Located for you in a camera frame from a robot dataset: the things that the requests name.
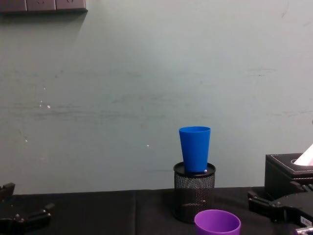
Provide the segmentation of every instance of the cup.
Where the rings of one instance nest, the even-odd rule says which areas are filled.
[[[232,213],[206,210],[195,216],[197,235],[239,235],[241,222]]]
[[[204,172],[209,154],[211,128],[205,126],[182,127],[179,130],[185,171]]]

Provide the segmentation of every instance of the wall socket panel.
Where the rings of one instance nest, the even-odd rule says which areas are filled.
[[[0,13],[87,11],[86,0],[0,0]]]
[[[26,0],[0,0],[0,12],[26,12]]]

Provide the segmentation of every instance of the black table surface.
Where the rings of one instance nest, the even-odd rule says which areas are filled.
[[[214,208],[237,215],[241,235],[292,234],[297,226],[274,224],[248,210],[250,189],[216,188]],[[49,227],[31,235],[195,235],[195,225],[173,217],[172,200],[173,189],[160,189],[15,195],[12,204],[25,212],[55,204]]]

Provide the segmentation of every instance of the white tissue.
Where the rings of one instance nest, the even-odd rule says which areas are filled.
[[[313,165],[313,144],[295,162],[296,165]]]

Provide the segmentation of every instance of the purple plastic cup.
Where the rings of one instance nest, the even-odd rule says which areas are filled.
[[[232,213],[206,210],[195,216],[197,235],[239,235],[241,222]]]

